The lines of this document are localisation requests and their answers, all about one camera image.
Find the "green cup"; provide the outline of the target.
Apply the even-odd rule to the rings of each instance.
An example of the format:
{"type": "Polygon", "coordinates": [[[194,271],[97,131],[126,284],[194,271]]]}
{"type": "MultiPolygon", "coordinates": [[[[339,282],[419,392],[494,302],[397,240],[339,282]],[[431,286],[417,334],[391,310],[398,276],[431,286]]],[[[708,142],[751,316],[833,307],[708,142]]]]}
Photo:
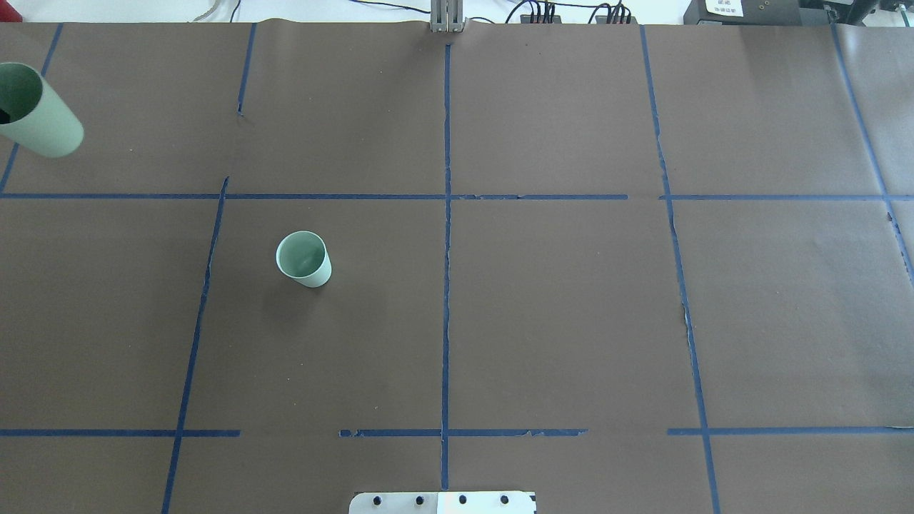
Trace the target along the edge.
{"type": "Polygon", "coordinates": [[[84,128],[52,85],[25,63],[1,65],[1,133],[46,158],[71,155],[84,128]]]}
{"type": "Polygon", "coordinates": [[[278,270],[307,288],[318,288],[332,276],[326,244],[316,233],[297,231],[280,241],[275,253],[278,270]]]}

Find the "far black orange power strip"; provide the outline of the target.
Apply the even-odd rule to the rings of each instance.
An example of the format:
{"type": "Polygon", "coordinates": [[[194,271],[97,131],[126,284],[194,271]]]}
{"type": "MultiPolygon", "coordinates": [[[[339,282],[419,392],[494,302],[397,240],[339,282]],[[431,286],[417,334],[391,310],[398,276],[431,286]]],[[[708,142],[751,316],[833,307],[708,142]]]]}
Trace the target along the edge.
{"type": "Polygon", "coordinates": [[[561,16],[557,14],[557,4],[548,1],[516,1],[506,14],[506,25],[557,25],[561,16]]]}

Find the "black orange power strip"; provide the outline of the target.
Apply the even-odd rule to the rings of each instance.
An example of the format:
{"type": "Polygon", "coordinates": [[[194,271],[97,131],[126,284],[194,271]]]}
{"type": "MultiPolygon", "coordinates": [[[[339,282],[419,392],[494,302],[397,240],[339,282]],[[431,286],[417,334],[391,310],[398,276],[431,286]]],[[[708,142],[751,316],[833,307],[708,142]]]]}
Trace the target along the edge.
{"type": "Polygon", "coordinates": [[[561,16],[557,14],[557,4],[548,1],[516,1],[506,14],[506,25],[557,25],[561,16]]]}
{"type": "Polygon", "coordinates": [[[614,4],[603,3],[591,10],[588,25],[636,25],[636,17],[629,7],[618,1],[614,4]]]}

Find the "near black orange power strip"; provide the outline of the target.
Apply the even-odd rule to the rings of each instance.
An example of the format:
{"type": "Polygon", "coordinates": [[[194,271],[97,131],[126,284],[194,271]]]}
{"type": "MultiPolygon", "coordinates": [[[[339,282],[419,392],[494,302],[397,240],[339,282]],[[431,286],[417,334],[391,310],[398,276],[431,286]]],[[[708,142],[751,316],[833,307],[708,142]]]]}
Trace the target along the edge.
{"type": "Polygon", "coordinates": [[[603,3],[591,10],[588,25],[636,25],[636,17],[629,7],[618,1],[614,4],[603,3]]]}

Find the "black computer box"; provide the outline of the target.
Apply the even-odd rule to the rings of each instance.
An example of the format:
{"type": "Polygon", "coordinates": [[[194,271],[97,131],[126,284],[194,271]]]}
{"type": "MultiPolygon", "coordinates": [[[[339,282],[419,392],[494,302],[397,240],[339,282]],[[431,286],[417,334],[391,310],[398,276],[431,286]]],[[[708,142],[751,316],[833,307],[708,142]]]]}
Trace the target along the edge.
{"type": "Polygon", "coordinates": [[[825,9],[803,7],[800,1],[691,1],[685,25],[822,26],[831,19],[825,9]]]}

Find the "aluminium frame post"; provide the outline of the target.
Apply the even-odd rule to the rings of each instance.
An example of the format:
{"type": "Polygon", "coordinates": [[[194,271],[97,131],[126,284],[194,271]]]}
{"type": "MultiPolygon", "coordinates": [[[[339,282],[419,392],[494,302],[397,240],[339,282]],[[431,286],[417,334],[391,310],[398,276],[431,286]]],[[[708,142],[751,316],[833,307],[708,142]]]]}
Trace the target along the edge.
{"type": "Polygon", "coordinates": [[[459,33],[466,27],[463,0],[431,0],[430,29],[432,33],[459,33]]]}

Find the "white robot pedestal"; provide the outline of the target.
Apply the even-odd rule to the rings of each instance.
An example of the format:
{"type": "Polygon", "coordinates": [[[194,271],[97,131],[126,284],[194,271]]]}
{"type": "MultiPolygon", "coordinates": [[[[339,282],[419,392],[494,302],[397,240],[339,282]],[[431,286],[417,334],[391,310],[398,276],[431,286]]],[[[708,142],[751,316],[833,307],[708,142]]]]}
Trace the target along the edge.
{"type": "Polygon", "coordinates": [[[427,491],[356,494],[349,513],[536,513],[534,492],[427,491]]]}

